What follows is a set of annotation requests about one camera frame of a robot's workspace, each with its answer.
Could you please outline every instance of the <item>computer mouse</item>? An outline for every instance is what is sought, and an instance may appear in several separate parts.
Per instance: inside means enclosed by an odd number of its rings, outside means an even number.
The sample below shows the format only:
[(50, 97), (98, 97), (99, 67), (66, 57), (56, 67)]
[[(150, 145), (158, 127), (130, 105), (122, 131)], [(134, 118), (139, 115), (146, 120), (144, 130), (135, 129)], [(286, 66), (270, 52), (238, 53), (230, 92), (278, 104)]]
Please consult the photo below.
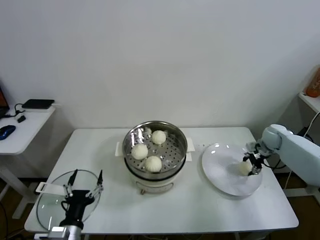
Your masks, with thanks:
[(7, 125), (0, 128), (0, 140), (6, 139), (10, 134), (12, 134), (16, 130), (16, 126)]

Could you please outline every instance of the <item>white desk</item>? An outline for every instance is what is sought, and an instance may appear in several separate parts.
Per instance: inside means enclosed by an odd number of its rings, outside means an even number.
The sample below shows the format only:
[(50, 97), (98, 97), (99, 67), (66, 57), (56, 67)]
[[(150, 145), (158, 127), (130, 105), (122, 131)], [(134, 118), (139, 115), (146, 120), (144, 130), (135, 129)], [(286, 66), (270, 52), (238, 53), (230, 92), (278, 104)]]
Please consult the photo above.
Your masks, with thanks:
[[(6, 139), (0, 141), (0, 155), (16, 155), (21, 161), (27, 161), (27, 159), (21, 154), (30, 142), (37, 135), (42, 126), (46, 123), (52, 113), (55, 111), (54, 107), (51, 107), (48, 112), (25, 112), (26, 120), (18, 123), (13, 117), (0, 119), (0, 128), (6, 125), (15, 125), (15, 131), (9, 135)], [(8, 114), (14, 114), (14, 107)], [(19, 219), (28, 203), (34, 203), (37, 196), (33, 193), (33, 189), (37, 186), (37, 183), (32, 183), (29, 188), (26, 187), (14, 174), (12, 174), (7, 165), (0, 165), (0, 178), (2, 178), (7, 185), (0, 193), (0, 200), (6, 194), (9, 186), (20, 193), (23, 198), (14, 212), (12, 218)]]
[(304, 101), (313, 111), (320, 112), (320, 96), (310, 97), (304, 92), (299, 93), (299, 98)]
[[(128, 129), (77, 129), (73, 132), (48, 182), (75, 168), (97, 175), (103, 169), (104, 191), (84, 222), (83, 234), (226, 233), (290, 229), (299, 221), (273, 172), (262, 169), (262, 184), (249, 197), (235, 197), (214, 187), (206, 178), (201, 155), (214, 143), (245, 146), (254, 141), (248, 128), (182, 128), (195, 147), (168, 192), (140, 195), (131, 182), (117, 142)], [(25, 229), (44, 232), (33, 206)]]

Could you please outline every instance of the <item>glass lid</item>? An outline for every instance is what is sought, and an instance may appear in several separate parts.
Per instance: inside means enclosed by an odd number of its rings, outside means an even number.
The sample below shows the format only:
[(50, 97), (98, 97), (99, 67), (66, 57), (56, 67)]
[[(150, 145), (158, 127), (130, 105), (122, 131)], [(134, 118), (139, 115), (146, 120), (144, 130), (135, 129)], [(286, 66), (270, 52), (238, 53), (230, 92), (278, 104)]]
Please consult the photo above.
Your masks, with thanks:
[[(55, 185), (67, 185), (69, 178), (74, 171), (69, 171), (52, 181)], [(73, 183), (73, 190), (93, 190), (97, 186), (98, 177), (91, 171), (79, 169)], [(43, 193), (40, 196), (36, 207), (36, 216), (43, 228), (50, 231), (52, 227), (59, 226), (60, 222), (65, 219), (66, 212), (62, 208), (61, 202), (65, 200), (65, 196)], [(82, 221), (88, 219), (95, 210), (100, 200), (100, 194), (95, 198), (94, 202), (86, 206)]]

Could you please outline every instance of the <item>power cord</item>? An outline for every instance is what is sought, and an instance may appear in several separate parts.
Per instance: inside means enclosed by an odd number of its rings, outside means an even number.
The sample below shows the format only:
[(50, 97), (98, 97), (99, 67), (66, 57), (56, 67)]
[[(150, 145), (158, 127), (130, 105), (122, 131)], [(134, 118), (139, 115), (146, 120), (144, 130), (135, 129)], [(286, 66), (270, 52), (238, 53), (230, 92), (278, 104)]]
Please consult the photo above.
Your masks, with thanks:
[(4, 217), (5, 217), (5, 239), (8, 240), (8, 217), (7, 217), (7, 212), (3, 204), (0, 202), (0, 206), (3, 210)]
[(17, 106), (19, 106), (19, 105), (23, 105), (23, 104), (22, 104), (22, 103), (17, 103), (16, 105), (14, 105), (15, 115), (9, 115), (9, 114), (7, 114), (7, 115), (4, 115), (3, 118), (14, 118), (14, 117), (17, 116), (18, 114), (24, 113), (25, 110), (20, 111), (20, 110), (17, 109)]
[(275, 165), (275, 167), (272, 167), (272, 166), (268, 166), (267, 164), (265, 164), (264, 162), (262, 162), (263, 165), (265, 165), (267, 168), (270, 168), (273, 170), (275, 169), (284, 169), (287, 165), (284, 165), (284, 166), (281, 166), (281, 167), (277, 167), (280, 163), (281, 159), (279, 159), (278, 163)]
[(23, 236), (22, 234), (17, 234), (10, 238), (10, 240), (34, 240), (34, 236)]
[(19, 228), (19, 229), (16, 229), (16, 230), (13, 230), (11, 231), (9, 234), (8, 234), (8, 239), (11, 239), (19, 234), (21, 234), (23, 231), (25, 231), (24, 228)]
[[(204, 235), (203, 235), (203, 234), (201, 234), (201, 236), (200, 236), (200, 237), (198, 237), (198, 238), (197, 238), (197, 239), (195, 239), (195, 240), (200, 240), (203, 236), (204, 236)], [(182, 235), (182, 237), (184, 237), (186, 240), (192, 240), (192, 239), (190, 239), (190, 238), (186, 237), (185, 235)]]
[[(307, 134), (308, 134), (308, 132), (309, 132), (312, 124), (314, 123), (314, 121), (316, 120), (316, 118), (319, 116), (319, 114), (320, 114), (320, 111), (317, 112), (317, 113), (314, 115), (314, 117), (312, 118), (312, 120), (311, 120), (311, 122), (310, 122), (310, 124), (309, 124), (309, 126), (308, 126), (308, 128), (307, 128), (307, 130), (305, 131), (305, 133), (304, 133), (304, 135), (303, 135), (303, 138), (305, 138), (305, 137), (307, 136)], [(285, 182), (285, 185), (284, 185), (284, 189), (286, 189), (287, 186), (288, 186), (288, 182), (289, 182), (289, 179), (290, 179), (291, 174), (292, 174), (292, 170), (290, 171), (289, 176), (288, 176), (288, 178), (286, 179), (286, 182)]]
[(146, 239), (149, 239), (149, 240), (164, 240), (164, 239), (162, 239), (162, 238), (148, 237), (148, 236), (146, 236), (146, 235), (142, 235), (142, 236), (145, 237)]
[(21, 110), (17, 109), (17, 106), (19, 106), (19, 105), (23, 105), (23, 104), (17, 103), (16, 105), (14, 105), (14, 111), (15, 111), (14, 115), (7, 114), (7, 115), (4, 115), (3, 118), (15, 118), (18, 123), (21, 123), (24, 120), (26, 120), (26, 117), (23, 115), (25, 110), (21, 111)]

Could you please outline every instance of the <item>perforated steamer tray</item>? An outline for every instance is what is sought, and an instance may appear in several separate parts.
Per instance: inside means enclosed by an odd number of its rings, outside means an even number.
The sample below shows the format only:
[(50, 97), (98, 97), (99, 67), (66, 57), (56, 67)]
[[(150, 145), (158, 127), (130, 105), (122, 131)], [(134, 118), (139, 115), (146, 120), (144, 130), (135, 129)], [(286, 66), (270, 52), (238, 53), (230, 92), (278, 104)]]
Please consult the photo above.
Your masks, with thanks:
[[(161, 130), (166, 134), (166, 141), (156, 145), (151, 140), (151, 133)], [(136, 160), (131, 150), (136, 144), (145, 144), (148, 155), (157, 156), (162, 161), (160, 172), (149, 172), (145, 169), (145, 161)], [(187, 139), (182, 131), (168, 122), (149, 121), (134, 127), (127, 133), (122, 144), (122, 152), (129, 170), (137, 177), (149, 181), (161, 181), (174, 176), (184, 165), (187, 153)]]

